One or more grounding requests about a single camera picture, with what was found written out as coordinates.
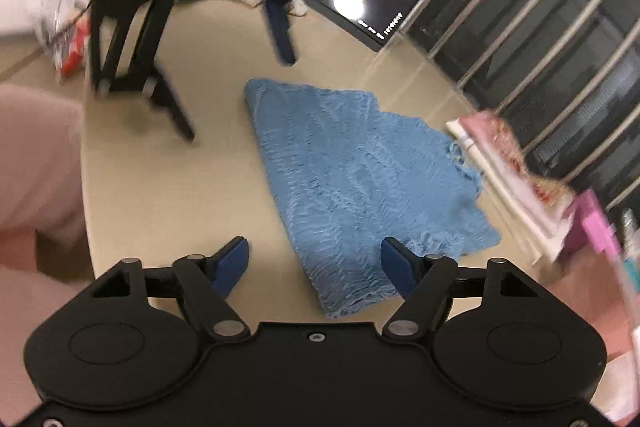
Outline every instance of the table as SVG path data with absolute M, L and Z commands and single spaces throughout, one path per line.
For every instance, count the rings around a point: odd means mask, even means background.
M 193 144 L 138 96 L 95 100 L 88 92 L 82 183 L 96 275 L 123 257 L 139 257 L 152 267 L 188 254 L 210 255 L 243 235 L 251 245 L 250 265 L 229 303 L 249 326 L 326 321 L 271 197 L 244 84 L 270 77 L 370 90 L 382 109 L 420 116 L 440 128 L 471 108 L 401 36 L 375 54 L 313 11 L 292 21 L 292 34 L 300 60 L 286 68 L 276 60 L 261 10 L 228 1 L 174 9 L 158 59 L 194 123 Z M 481 206 L 503 240 L 463 264 L 517 258 L 513 237 L 485 195 Z M 464 300 L 455 312 L 479 301 Z M 347 320 L 381 326 L 399 303 L 391 299 Z M 171 303 L 156 305 L 175 311 Z

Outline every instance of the floor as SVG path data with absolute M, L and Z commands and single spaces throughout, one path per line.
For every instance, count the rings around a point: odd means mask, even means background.
M 394 47 L 396 60 L 384 60 L 380 67 L 386 68 L 386 70 L 383 71 L 383 74 L 378 72 L 374 77 L 396 78 L 396 82 L 403 83 L 404 89 L 396 89 L 394 91 L 396 93 L 395 98 L 388 101 L 385 104 L 387 107 L 382 107 L 382 109 L 394 110 L 395 107 L 401 106 L 403 114 L 420 116 L 430 126 L 438 129 L 444 129 L 444 124 L 448 120 L 457 118 L 462 114 L 469 114 L 474 110 L 466 99 L 455 91 L 448 78 L 436 66 L 425 60 L 410 42 L 399 37 L 391 46 Z M 59 84 L 56 81 L 56 75 L 49 58 L 44 55 L 36 56 L 37 50 L 38 44 L 31 36 L 0 38 L 0 82 L 14 82 L 24 86 L 37 87 L 55 92 L 61 96 L 82 100 L 82 74 L 78 74 L 66 80 L 63 84 Z M 374 67 L 379 56 L 381 54 L 362 67 Z M 325 64 L 318 64 L 318 67 L 327 69 L 328 76 L 332 76 L 335 73 L 335 76 L 338 77 L 340 73 L 338 71 L 333 72 L 332 69 L 332 58 L 329 57 Z M 345 60 L 339 59 L 340 57 L 336 57 L 335 63 L 345 62 Z M 434 101 L 431 107 L 425 108 L 423 105 L 418 105 L 417 100 L 420 99 L 412 97 L 411 93 L 415 93 L 417 84 L 423 86 L 420 89 L 428 91 L 430 99 Z M 371 90 L 379 98 L 383 98 L 380 95 L 384 92 L 385 85 L 378 80 L 376 85 L 363 82 L 363 85 L 359 87 Z M 491 223 L 499 229 L 503 239 L 497 247 L 468 256 L 468 263 L 478 266 L 479 263 L 485 263 L 486 259 L 490 257 L 515 258 L 514 260 L 517 264 L 539 279 L 540 267 L 527 267 L 527 263 L 524 260 L 518 260 L 517 239 L 510 232 L 508 222 L 504 218 L 504 212 L 500 210 L 487 190 L 482 193 L 479 205 L 485 211 Z M 46 245 L 46 243 L 41 250 L 40 267 L 56 279 L 74 281 L 89 277 L 88 274 L 91 273 L 90 259 L 86 244 L 80 245 L 78 251 L 66 257 L 62 257 L 60 253 L 55 251 L 55 248 L 51 245 Z M 465 258 L 463 258 L 463 264 L 467 264 Z

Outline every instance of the circular disc cover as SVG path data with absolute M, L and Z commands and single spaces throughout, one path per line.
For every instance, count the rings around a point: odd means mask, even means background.
M 538 410 L 590 397 L 604 371 L 599 334 L 560 303 L 506 298 L 447 321 L 433 356 L 455 385 L 504 409 Z
M 24 360 L 40 394 L 72 407 L 124 409 L 150 401 L 188 374 L 198 338 L 183 320 L 146 303 L 91 299 L 44 322 Z

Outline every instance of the blue cloth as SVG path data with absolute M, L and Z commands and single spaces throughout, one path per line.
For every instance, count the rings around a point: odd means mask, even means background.
M 480 172 L 419 118 L 380 111 L 370 92 L 267 79 L 244 92 L 276 206 L 327 317 L 396 295 L 380 262 L 387 236 L 454 259 L 500 241 L 476 207 Z

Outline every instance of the folded blue towel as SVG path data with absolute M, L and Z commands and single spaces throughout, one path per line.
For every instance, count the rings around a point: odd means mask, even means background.
M 245 87 L 271 192 L 327 317 L 396 295 L 380 264 L 393 236 L 454 259 L 500 241 L 476 207 L 477 169 L 419 118 L 369 92 L 253 79 Z

